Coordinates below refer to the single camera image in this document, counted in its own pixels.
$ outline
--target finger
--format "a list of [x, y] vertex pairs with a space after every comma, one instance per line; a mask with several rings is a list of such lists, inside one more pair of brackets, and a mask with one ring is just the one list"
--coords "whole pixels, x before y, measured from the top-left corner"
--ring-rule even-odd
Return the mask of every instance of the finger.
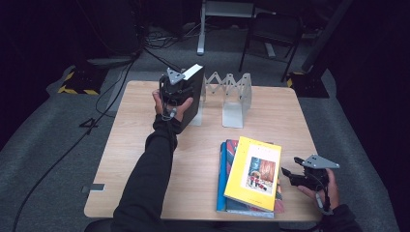
[[315, 199], [315, 198], [316, 198], [315, 192], [312, 191], [312, 190], [310, 190], [310, 189], [307, 188], [307, 187], [298, 186], [298, 190], [301, 191], [304, 195], [310, 197], [311, 199]]
[[193, 98], [188, 98], [188, 99], [186, 99], [186, 100], [184, 101], [184, 103], [182, 103], [182, 104], [178, 107], [178, 110], [179, 110], [181, 113], [184, 113], [185, 110], [187, 110], [187, 109], [190, 107], [190, 105], [192, 104], [192, 102], [193, 102]]
[[161, 101], [161, 97], [160, 97], [160, 90], [158, 90], [158, 89], [154, 90], [152, 94], [153, 94], [153, 98], [154, 98], [155, 103], [157, 105], [161, 105], [162, 101]]
[[335, 186], [336, 185], [335, 173], [330, 168], [326, 168], [326, 171], [328, 172], [329, 185], [330, 186]]

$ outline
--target black cable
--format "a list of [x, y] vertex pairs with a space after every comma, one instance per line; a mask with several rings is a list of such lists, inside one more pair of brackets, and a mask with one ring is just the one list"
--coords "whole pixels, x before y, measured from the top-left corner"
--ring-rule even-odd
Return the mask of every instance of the black cable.
[[85, 18], [87, 19], [88, 23], [90, 24], [91, 28], [93, 29], [94, 33], [96, 34], [97, 38], [99, 39], [99, 41], [110, 51], [112, 51], [115, 54], [118, 55], [133, 55], [133, 54], [129, 54], [129, 53], [123, 53], [121, 52], [121, 49], [113, 49], [111, 48], [109, 45], [107, 45], [105, 43], [105, 41], [103, 40], [103, 38], [100, 36], [100, 34], [97, 32], [96, 28], [93, 25], [93, 22], [91, 21], [90, 17], [87, 15], [87, 13], [85, 12], [84, 8], [81, 6], [81, 4], [78, 2], [78, 0], [75, 0], [75, 2], [77, 3], [78, 7], [81, 9], [82, 13], [84, 14]]
[[178, 66], [170, 63], [169, 61], [165, 60], [164, 58], [161, 58], [155, 54], [153, 54], [150, 50], [148, 50], [147, 48], [144, 48], [144, 50], [146, 52], [148, 52], [148, 54], [154, 56], [157, 60], [159, 60], [160, 62], [162, 62], [163, 64], [165, 64], [167, 67], [171, 68], [172, 70], [176, 71], [176, 72], [180, 72], [181, 68], [179, 68]]
[[30, 189], [29, 193], [26, 195], [26, 197], [24, 198], [23, 202], [21, 203], [20, 207], [18, 208], [17, 214], [15, 216], [15, 223], [13, 225], [13, 232], [15, 232], [15, 230], [17, 229], [17, 224], [18, 224], [18, 220], [20, 218], [21, 212], [24, 208], [24, 205], [26, 204], [26, 202], [28, 201], [28, 199], [30, 198], [31, 194], [34, 192], [34, 190], [37, 188], [37, 186], [42, 182], [42, 180], [48, 175], [48, 173], [51, 172], [51, 170], [64, 158], [66, 157], [70, 151], [72, 151], [77, 145], [78, 143], [91, 131], [91, 129], [100, 121], [100, 119], [105, 115], [105, 113], [111, 108], [111, 106], [115, 103], [115, 101], [117, 100], [117, 98], [119, 97], [120, 93], [121, 93], [121, 89], [123, 88], [125, 82], [126, 82], [126, 77], [130, 71], [131, 66], [133, 65], [133, 63], [135, 62], [136, 58], [132, 61], [132, 63], [129, 65], [127, 72], [126, 72], [126, 76], [123, 80], [123, 83], [120, 87], [120, 91], [118, 91], [117, 96], [115, 97], [114, 101], [112, 101], [112, 103], [109, 105], [109, 107], [105, 110], [105, 112], [90, 126], [90, 128], [83, 133], [74, 143], [74, 145], [72, 147], [69, 148], [69, 150], [67, 150], [64, 155], [58, 159], [56, 162], [54, 162], [51, 167], [48, 168], [48, 170], [43, 174], [43, 176], [36, 182], [36, 184]]
[[101, 95], [100, 95], [100, 97], [97, 99], [97, 102], [96, 102], [96, 110], [97, 110], [97, 112], [99, 112], [100, 114], [102, 114], [102, 115], [105, 115], [105, 116], [107, 116], [107, 117], [109, 117], [109, 118], [115, 118], [115, 116], [112, 116], [112, 115], [108, 115], [108, 114], [106, 114], [106, 113], [104, 113], [104, 112], [101, 112], [99, 109], [98, 109], [98, 104], [99, 104], [99, 102], [100, 102], [100, 99], [110, 90], [110, 89], [112, 89], [118, 82], [120, 82], [120, 80], [122, 79], [122, 77], [123, 77], [123, 72], [124, 72], [124, 70], [127, 68], [127, 66], [125, 66], [124, 68], [123, 68], [123, 70], [121, 71], [121, 73], [120, 73], [120, 78], [118, 78], [118, 80], [117, 81], [115, 81], [107, 90], [105, 90]]

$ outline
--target wooden table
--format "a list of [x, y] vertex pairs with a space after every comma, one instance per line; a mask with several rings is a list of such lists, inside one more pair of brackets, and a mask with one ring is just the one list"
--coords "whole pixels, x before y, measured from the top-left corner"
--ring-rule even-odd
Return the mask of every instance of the wooden table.
[[[111, 134], [94, 180], [104, 191], [91, 191], [85, 205], [90, 218], [112, 218], [124, 186], [144, 151], [146, 137], [153, 131], [157, 82], [130, 81], [122, 98]], [[243, 129], [221, 125], [223, 91], [207, 91], [202, 125], [187, 126], [178, 135], [172, 174], [163, 203], [162, 218], [208, 220], [266, 220], [216, 212], [220, 144], [240, 135], [282, 146], [281, 166], [302, 173], [293, 158], [316, 154], [308, 126], [294, 91], [290, 88], [252, 87], [252, 104]], [[279, 174], [284, 214], [278, 221], [318, 221], [320, 213], [312, 201], [290, 186]]]

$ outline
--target person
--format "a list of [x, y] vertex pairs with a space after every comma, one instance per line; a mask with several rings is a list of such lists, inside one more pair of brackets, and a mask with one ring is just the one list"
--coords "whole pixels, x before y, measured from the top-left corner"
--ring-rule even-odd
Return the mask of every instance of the person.
[[[113, 219], [94, 221], [85, 229], [86, 232], [103, 231], [278, 231], [278, 223], [272, 221], [199, 221], [199, 220], [163, 220], [162, 203], [172, 169], [173, 153], [178, 145], [177, 134], [181, 133], [181, 121], [192, 98], [176, 107], [176, 115], [164, 121], [160, 91], [152, 93], [157, 113], [153, 124], [154, 132], [145, 142], [145, 151], [130, 175]], [[336, 180], [328, 170], [330, 183], [332, 216], [323, 217], [324, 231], [361, 231], [354, 215], [346, 205], [339, 205]], [[298, 189], [315, 199], [314, 192], [308, 188]]]

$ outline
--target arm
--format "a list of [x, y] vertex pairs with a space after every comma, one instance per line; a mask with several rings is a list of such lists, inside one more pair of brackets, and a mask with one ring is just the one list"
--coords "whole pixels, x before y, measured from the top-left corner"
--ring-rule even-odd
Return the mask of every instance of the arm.
[[[356, 222], [355, 216], [350, 211], [347, 205], [339, 205], [339, 196], [336, 184], [336, 177], [331, 169], [327, 169], [329, 176], [328, 192], [331, 200], [330, 208], [334, 214], [330, 216], [323, 216], [321, 220], [321, 228], [325, 232], [356, 232], [362, 231], [360, 225]], [[316, 192], [309, 188], [298, 186], [298, 190], [310, 197], [316, 202]], [[325, 194], [323, 190], [319, 192], [322, 202], [324, 202]]]
[[176, 134], [181, 132], [184, 111], [191, 99], [177, 107], [177, 115], [169, 122], [161, 117], [158, 91], [153, 93], [157, 116], [154, 132], [147, 137], [145, 152], [138, 160], [114, 211], [111, 231], [165, 231], [161, 221], [162, 203], [172, 168]]

